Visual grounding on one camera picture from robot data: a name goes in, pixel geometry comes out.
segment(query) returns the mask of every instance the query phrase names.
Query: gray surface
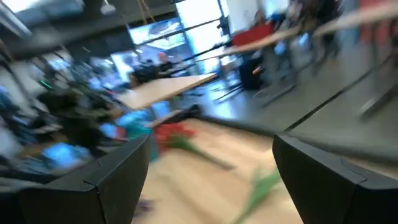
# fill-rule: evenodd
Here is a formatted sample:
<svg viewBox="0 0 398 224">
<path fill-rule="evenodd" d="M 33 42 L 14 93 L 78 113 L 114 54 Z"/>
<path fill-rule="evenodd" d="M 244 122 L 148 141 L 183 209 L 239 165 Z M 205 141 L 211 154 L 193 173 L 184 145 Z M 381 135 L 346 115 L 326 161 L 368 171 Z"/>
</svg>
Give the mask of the gray surface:
<svg viewBox="0 0 398 224">
<path fill-rule="evenodd" d="M 359 119 L 362 105 L 381 88 L 391 84 L 386 78 L 388 70 L 389 67 L 384 67 L 378 73 L 384 79 L 378 79 L 375 75 L 367 77 L 295 128 L 292 134 L 341 146 L 350 154 L 398 160 L 398 98 L 394 98 L 371 119 Z"/>
<path fill-rule="evenodd" d="M 370 69 L 369 49 L 360 45 L 342 50 L 338 58 L 324 64 L 317 77 L 312 68 L 300 74 L 299 86 L 268 107 L 261 107 L 261 100 L 255 100 L 254 92 L 244 91 L 232 94 L 222 103 L 213 100 L 223 91 L 208 91 L 206 96 L 196 98 L 205 108 L 205 113 L 217 118 L 243 120 L 256 123 L 263 128 L 283 131 L 312 109 L 338 93 Z M 212 90 L 222 84 L 209 86 Z"/>
<path fill-rule="evenodd" d="M 276 131 L 288 128 L 366 73 L 370 69 L 368 63 L 363 63 L 368 60 L 367 52 L 364 46 L 343 50 L 338 58 L 324 64 L 317 77 L 313 77 L 312 68 L 308 68 L 302 72 L 297 89 L 259 110 L 255 122 Z"/>
</svg>

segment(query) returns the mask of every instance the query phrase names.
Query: wall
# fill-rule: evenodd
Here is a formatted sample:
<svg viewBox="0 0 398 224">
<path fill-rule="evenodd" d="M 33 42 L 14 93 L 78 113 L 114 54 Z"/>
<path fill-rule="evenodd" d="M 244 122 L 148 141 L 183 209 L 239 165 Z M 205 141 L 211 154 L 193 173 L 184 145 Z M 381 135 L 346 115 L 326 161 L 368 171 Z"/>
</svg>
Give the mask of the wall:
<svg viewBox="0 0 398 224">
<path fill-rule="evenodd" d="M 246 29 L 252 24 L 258 10 L 257 2 L 265 8 L 268 16 L 276 10 L 285 9 L 289 4 L 289 0 L 226 0 L 231 33 Z"/>
</svg>

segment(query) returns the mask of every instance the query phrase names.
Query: glass window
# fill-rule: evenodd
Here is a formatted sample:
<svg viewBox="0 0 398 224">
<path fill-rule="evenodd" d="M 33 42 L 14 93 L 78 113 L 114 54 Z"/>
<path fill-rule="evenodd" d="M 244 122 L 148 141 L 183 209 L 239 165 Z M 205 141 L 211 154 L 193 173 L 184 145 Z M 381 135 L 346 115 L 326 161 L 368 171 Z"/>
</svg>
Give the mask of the glass window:
<svg viewBox="0 0 398 224">
<path fill-rule="evenodd" d="M 269 17 L 274 12 L 284 10 L 288 5 L 289 0 L 266 1 L 266 16 Z"/>
<path fill-rule="evenodd" d="M 185 28 L 221 17 L 217 0 L 186 0 L 176 3 L 176 7 Z"/>
<path fill-rule="evenodd" d="M 3 3 L 6 4 L 11 11 L 20 12 L 34 6 L 39 3 L 39 1 L 40 0 L 3 0 Z"/>
<path fill-rule="evenodd" d="M 152 60 L 155 64 L 160 64 L 160 53 L 165 53 L 172 62 L 192 56 L 190 46 L 186 43 L 183 34 L 176 34 L 137 47 L 137 54 L 143 61 Z"/>
<path fill-rule="evenodd" d="M 118 52 L 111 55 L 111 58 L 123 81 L 129 81 L 129 74 L 134 71 L 134 66 L 139 64 L 138 55 L 130 50 Z"/>
<path fill-rule="evenodd" d="M 130 35 L 134 43 L 139 45 L 178 30 L 182 30 L 181 23 L 178 18 L 173 18 L 131 29 Z"/>
<path fill-rule="evenodd" d="M 220 33 L 220 30 L 217 28 L 219 24 L 219 21 L 214 21 L 212 23 L 187 31 L 188 40 L 191 43 L 193 52 L 195 54 L 209 50 L 216 44 L 220 44 L 225 41 L 226 36 L 223 37 Z M 199 56 L 198 59 L 207 58 L 219 54 L 223 49 L 224 48 L 221 47 L 216 50 L 212 50 L 211 52 Z M 218 59 L 214 58 L 205 60 L 198 63 L 198 66 L 201 73 L 214 72 L 218 66 Z"/>
<path fill-rule="evenodd" d="M 112 56 L 108 58 L 90 58 L 93 67 L 93 76 L 90 78 L 90 84 L 93 88 L 114 88 L 125 82 L 128 82 L 126 74 L 118 71 Z"/>
</svg>

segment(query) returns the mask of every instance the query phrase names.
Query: ceiling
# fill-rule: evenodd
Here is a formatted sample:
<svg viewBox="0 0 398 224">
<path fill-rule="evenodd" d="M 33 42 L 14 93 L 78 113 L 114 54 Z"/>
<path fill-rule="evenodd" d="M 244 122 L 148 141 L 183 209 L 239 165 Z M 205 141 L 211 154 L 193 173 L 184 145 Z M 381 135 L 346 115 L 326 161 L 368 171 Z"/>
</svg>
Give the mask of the ceiling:
<svg viewBox="0 0 398 224">
<path fill-rule="evenodd" d="M 56 49 L 60 44 L 82 39 L 126 23 L 142 20 L 137 0 L 108 0 L 116 7 L 116 14 L 102 15 L 103 0 L 3 0 L 16 16 L 32 32 L 28 39 L 17 39 L 11 32 L 3 32 L 0 38 L 9 46 L 16 58 L 29 57 Z M 82 1 L 79 9 L 76 3 Z M 153 16 L 175 13 L 169 0 L 146 0 Z"/>
</svg>

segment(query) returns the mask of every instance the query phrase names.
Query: floor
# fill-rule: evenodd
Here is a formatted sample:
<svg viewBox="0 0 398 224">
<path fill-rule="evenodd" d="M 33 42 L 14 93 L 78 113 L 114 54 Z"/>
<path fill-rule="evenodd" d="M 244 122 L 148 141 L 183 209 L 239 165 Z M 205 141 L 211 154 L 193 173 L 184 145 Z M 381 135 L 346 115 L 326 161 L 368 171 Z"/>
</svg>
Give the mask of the floor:
<svg viewBox="0 0 398 224">
<path fill-rule="evenodd" d="M 212 157 L 234 165 L 225 170 L 198 156 L 174 149 L 153 162 L 142 191 L 154 209 L 133 223 L 234 222 L 250 196 L 253 173 L 262 177 L 275 169 L 272 139 L 195 119 L 184 121 L 196 130 L 191 140 Z M 284 184 L 279 182 L 245 223 L 302 223 Z"/>
</svg>

